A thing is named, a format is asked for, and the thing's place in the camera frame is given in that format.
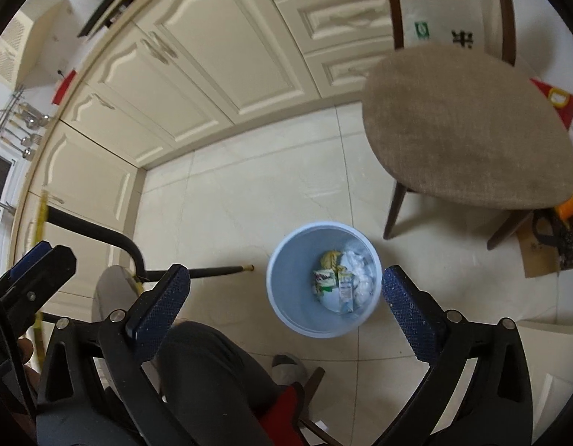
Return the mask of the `green white milk carton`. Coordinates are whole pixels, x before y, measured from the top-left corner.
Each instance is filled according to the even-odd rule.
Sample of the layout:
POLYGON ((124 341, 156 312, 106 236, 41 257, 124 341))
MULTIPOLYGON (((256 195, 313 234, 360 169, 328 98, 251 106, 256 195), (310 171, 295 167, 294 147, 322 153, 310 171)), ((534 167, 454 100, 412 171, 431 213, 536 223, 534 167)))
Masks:
POLYGON ((354 311, 352 292, 340 285, 338 273, 316 270, 313 276, 313 293, 324 308, 340 315, 354 311))

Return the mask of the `wooden chair with beige seat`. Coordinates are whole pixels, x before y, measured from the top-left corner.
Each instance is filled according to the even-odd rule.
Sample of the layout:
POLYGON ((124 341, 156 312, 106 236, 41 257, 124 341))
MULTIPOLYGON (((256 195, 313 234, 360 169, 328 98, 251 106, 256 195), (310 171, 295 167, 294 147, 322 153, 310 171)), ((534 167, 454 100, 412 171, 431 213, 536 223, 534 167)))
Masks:
POLYGON ((573 195, 573 144, 547 97, 515 67, 512 0, 499 0, 499 56, 457 44, 404 43, 400 0, 388 0, 394 47, 362 96, 366 137, 394 190, 384 237, 408 192, 504 210, 495 248, 535 210, 573 195))

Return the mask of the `hanging utensil rack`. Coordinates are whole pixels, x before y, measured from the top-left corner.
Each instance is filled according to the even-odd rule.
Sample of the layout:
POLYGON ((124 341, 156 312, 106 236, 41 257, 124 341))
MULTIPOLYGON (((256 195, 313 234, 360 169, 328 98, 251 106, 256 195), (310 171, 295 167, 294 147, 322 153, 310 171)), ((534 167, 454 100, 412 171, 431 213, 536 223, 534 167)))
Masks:
POLYGON ((0 109, 0 142, 32 161, 52 118, 23 99, 25 90, 17 88, 0 109))

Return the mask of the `cream upper cabinet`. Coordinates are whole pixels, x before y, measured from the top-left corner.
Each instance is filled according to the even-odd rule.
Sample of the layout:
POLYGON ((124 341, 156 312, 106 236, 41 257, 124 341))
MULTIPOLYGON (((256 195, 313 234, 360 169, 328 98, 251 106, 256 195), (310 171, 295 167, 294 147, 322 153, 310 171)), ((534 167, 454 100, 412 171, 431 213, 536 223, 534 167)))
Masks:
POLYGON ((26 0, 0 36, 0 82, 19 88, 35 67, 67 0, 26 0))

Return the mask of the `person's dark trouser leg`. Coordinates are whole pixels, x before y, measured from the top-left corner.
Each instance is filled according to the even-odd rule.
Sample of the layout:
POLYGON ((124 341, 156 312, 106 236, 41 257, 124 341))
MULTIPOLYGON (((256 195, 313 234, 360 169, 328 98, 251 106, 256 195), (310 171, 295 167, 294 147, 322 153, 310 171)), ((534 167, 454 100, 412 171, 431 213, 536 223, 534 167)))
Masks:
POLYGON ((156 367, 166 403, 200 445, 268 445, 259 420, 281 387, 220 331, 182 322, 166 335, 156 367))

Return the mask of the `white tissue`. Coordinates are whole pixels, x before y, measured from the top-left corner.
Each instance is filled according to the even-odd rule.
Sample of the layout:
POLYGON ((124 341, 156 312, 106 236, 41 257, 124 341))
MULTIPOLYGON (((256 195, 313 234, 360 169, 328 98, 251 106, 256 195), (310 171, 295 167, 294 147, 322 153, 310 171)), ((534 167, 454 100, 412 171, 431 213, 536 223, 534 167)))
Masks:
POLYGON ((352 292, 355 309, 363 307, 374 292, 374 273, 365 258, 353 251, 346 251, 341 259, 340 285, 352 292))

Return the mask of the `red packet on floor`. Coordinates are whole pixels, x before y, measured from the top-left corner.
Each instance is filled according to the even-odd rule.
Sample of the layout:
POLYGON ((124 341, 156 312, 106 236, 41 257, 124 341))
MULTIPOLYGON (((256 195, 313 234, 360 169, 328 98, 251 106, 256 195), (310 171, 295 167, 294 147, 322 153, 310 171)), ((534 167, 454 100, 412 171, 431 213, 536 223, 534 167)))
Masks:
POLYGON ((544 94, 551 106, 554 107, 564 127, 570 130, 573 123, 573 94, 554 85, 539 81, 536 78, 532 78, 531 81, 544 94))

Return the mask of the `blue trash bin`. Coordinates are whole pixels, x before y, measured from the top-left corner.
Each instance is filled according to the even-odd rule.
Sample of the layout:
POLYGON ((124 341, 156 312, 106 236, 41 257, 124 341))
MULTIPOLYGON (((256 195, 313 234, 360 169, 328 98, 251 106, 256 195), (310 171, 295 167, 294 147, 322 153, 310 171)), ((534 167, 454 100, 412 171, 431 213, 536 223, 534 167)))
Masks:
POLYGON ((379 301, 381 276, 367 237, 343 223, 317 222, 295 230, 274 250, 266 292, 289 329, 327 339, 367 320, 379 301))

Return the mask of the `red plastic basin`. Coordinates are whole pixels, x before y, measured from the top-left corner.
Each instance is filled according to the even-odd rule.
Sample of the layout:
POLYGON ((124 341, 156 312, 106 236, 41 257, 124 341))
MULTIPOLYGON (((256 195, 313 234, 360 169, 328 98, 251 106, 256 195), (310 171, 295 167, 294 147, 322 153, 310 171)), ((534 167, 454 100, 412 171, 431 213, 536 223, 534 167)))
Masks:
POLYGON ((71 83, 74 81, 75 76, 77 75, 77 71, 73 68, 68 74, 64 75, 61 71, 58 71, 58 74, 61 75, 62 82, 58 85, 54 97, 52 99, 52 104, 59 106, 61 102, 63 102, 65 95, 70 88, 71 83))

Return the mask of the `yellow snack wrapper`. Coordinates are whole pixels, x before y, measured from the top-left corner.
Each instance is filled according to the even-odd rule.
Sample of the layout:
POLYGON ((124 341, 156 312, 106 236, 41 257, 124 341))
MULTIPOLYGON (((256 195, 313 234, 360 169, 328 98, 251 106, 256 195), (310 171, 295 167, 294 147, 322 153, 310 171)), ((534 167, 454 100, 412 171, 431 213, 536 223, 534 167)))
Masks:
POLYGON ((320 258, 322 270, 332 270, 334 273, 340 273, 346 267, 342 265, 343 253, 337 250, 327 251, 320 258))

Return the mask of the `white shopping bag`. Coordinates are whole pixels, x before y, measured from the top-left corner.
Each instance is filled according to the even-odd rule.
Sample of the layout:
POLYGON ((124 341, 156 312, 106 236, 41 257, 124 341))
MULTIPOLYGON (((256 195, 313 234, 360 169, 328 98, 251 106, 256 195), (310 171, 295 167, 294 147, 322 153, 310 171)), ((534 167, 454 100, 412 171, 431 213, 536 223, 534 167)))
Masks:
POLYGON ((401 0, 404 46, 452 44, 484 48, 480 5, 472 0, 401 0))

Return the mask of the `cream lower cabinets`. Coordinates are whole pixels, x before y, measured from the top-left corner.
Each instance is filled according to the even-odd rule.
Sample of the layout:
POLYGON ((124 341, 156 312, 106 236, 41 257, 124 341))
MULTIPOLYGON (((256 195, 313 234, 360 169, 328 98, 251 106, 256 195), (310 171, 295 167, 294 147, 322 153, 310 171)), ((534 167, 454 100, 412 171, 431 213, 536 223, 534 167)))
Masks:
POLYGON ((356 98, 393 45, 388 0, 135 0, 79 68, 23 188, 12 254, 41 238, 78 260, 43 312, 89 320, 101 273, 130 260, 45 223, 42 204, 131 233, 149 168, 356 98))

